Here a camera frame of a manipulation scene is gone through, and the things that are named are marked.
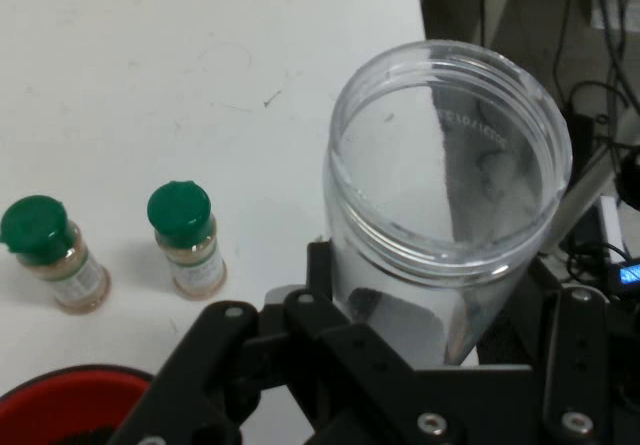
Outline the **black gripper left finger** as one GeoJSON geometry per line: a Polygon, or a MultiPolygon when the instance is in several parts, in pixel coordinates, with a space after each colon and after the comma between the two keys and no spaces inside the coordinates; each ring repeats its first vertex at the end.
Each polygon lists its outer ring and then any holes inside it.
{"type": "Polygon", "coordinates": [[[112,436],[115,444],[239,444],[263,391],[287,387],[314,444],[456,444],[460,421],[369,326],[311,287],[256,308],[202,310],[112,436]]]}

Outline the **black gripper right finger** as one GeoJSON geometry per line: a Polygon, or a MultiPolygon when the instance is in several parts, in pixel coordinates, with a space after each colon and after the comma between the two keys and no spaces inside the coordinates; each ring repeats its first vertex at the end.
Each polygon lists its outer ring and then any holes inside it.
{"type": "Polygon", "coordinates": [[[639,307],[599,288],[565,286],[539,259],[477,346],[483,365],[528,365],[527,431],[512,444],[636,444],[639,441],[639,307]]]}

